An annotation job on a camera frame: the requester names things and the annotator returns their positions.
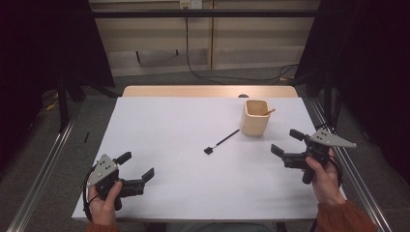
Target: orange sleeve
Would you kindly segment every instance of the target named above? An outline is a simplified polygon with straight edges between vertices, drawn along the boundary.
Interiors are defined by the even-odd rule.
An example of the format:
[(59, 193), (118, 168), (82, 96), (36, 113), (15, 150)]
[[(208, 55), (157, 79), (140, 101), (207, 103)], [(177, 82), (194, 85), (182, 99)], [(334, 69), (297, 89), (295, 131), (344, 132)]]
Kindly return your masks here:
[(116, 225), (98, 225), (93, 222), (88, 223), (86, 232), (120, 232)]
[(317, 232), (377, 231), (370, 217), (350, 201), (336, 206), (319, 203), (318, 209)]

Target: wrist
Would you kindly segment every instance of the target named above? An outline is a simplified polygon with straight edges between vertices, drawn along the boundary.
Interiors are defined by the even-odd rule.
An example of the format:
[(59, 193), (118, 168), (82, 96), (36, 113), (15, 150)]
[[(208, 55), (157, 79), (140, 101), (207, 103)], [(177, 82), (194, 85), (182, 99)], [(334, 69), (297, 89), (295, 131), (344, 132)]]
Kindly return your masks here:
[(323, 204), (326, 204), (326, 205), (330, 205), (330, 206), (335, 206), (335, 205), (341, 205), (341, 204), (346, 203), (346, 200), (345, 200), (345, 199), (343, 198), (343, 196), (340, 194), (340, 195), (338, 195), (338, 196), (335, 197), (335, 198), (329, 198), (329, 199), (326, 199), (326, 201), (320, 202), (320, 203), (323, 203)]
[(98, 225), (107, 226), (107, 225), (115, 224), (115, 220), (112, 220), (112, 219), (96, 219), (96, 220), (93, 220), (93, 223), (98, 224)]

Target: wooden table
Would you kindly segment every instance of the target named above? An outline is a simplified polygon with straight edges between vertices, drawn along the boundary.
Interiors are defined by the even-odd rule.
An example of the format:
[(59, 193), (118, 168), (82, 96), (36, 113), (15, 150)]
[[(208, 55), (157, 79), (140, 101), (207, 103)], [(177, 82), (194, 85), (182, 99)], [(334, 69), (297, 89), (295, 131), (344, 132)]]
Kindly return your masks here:
[(238, 98), (246, 94), (250, 98), (298, 98), (291, 86), (266, 85), (156, 85), (129, 86), (123, 97), (205, 97)]

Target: power cord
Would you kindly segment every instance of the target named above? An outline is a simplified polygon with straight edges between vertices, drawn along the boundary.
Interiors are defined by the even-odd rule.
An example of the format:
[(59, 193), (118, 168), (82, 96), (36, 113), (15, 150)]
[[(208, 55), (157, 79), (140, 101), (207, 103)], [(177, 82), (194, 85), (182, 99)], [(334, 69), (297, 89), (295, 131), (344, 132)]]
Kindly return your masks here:
[(91, 215), (91, 210), (90, 210), (90, 204), (91, 204), (91, 201), (93, 201), (98, 195), (92, 198), (90, 201), (87, 201), (87, 190), (86, 189), (87, 189), (87, 181), (90, 178), (91, 173), (93, 173), (93, 171), (96, 169), (96, 166), (97, 165), (94, 165), (93, 167), (90, 168), (90, 170), (88, 171), (82, 183), (82, 203), (84, 205), (83, 211), (85, 213), (85, 216), (90, 221), (93, 221), (93, 216)]
[(292, 64), (292, 65), (285, 65), (282, 66), (280, 68), (279, 74), (277, 76), (274, 77), (269, 77), (269, 78), (262, 78), (262, 79), (255, 79), (255, 78), (246, 78), (246, 77), (238, 77), (238, 76), (225, 76), (225, 75), (201, 75), (198, 74), (197, 72), (194, 72), (193, 69), (190, 66), (190, 57), (189, 57), (189, 39), (188, 39), (188, 18), (185, 18), (185, 25), (186, 25), (186, 54), (187, 54), (187, 63), (188, 63), (188, 67), (190, 69), (190, 72), (195, 75), (196, 77), (200, 78), (200, 79), (205, 79), (217, 84), (221, 84), (221, 85), (225, 85), (225, 83), (222, 83), (220, 81), (216, 81), (210, 78), (224, 78), (224, 79), (238, 79), (238, 80), (250, 80), (250, 81), (268, 81), (268, 80), (275, 80), (274, 83), (272, 83), (272, 85), (275, 85), (279, 82), (279, 79), (281, 77), (283, 77), (286, 73), (288, 73), (290, 70), (292, 70), (294, 67), (298, 66), (299, 64)]

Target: gray floor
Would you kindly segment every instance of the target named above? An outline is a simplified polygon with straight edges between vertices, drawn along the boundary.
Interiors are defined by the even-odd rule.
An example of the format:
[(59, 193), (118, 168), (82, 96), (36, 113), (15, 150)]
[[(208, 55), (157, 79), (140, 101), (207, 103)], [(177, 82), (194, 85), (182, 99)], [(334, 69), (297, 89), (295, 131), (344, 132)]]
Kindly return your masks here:
[[(149, 67), (149, 73), (143, 75), (117, 76), (115, 77), (117, 86), (112, 90), (121, 93), (126, 86), (134, 84), (217, 84), (197, 78), (190, 72), (175, 72), (170, 66), (160, 66), (158, 73), (153, 73), (155, 68)], [(177, 66), (182, 67), (183, 63), (178, 63)], [(199, 71), (199, 73), (202, 75), (269, 78), (277, 76), (279, 68)], [(276, 82), (276, 80), (249, 81), (226, 78), (213, 78), (213, 80), (220, 81), (223, 84), (270, 85)], [(285, 84), (286, 81), (283, 80), (277, 84)], [(84, 87), (84, 91), (87, 93), (86, 101), (76, 103), (69, 100), (70, 112), (72, 115), (77, 112), (77, 117), (58, 160), (50, 170), (43, 192), (38, 202), (36, 202), (33, 215), (28, 223), (23, 225), (26, 231), (81, 231), (85, 228), (85, 223), (73, 220), (71, 214), (80, 194), (79, 188), (82, 179), (92, 165), (95, 154), (99, 149), (116, 100), (103, 96), (87, 87)], [(305, 86), (298, 86), (297, 91), (301, 97), (308, 101), (305, 95)], [(317, 120), (312, 119), (314, 124), (317, 125)], [(0, 231), (7, 230), (19, 206), (33, 183), (35, 183), (36, 177), (40, 173), (57, 137), (58, 129), (58, 105), (50, 111), (43, 109), (33, 123), (32, 129), (27, 132), (27, 136), (23, 139), (15, 160), (4, 172), (3, 180), (0, 183), (0, 205), (2, 206)], [(343, 104), (337, 133), (358, 143), (359, 147), (349, 150), (349, 155), (383, 210), (387, 221), (392, 226), (392, 230), (408, 231), (408, 228), (410, 228), (410, 188), (385, 162), (377, 145), (364, 139), (363, 132), (364, 129), (360, 123), (349, 112), (348, 107)], [(359, 204), (360, 199), (355, 193), (349, 178), (345, 177), (344, 181), (347, 196), (358, 202), (360, 207), (363, 207)], [(308, 231), (310, 224), (311, 221), (288, 222), (287, 227), (288, 231)], [(120, 226), (122, 231), (144, 230), (141, 223), (120, 223)]]

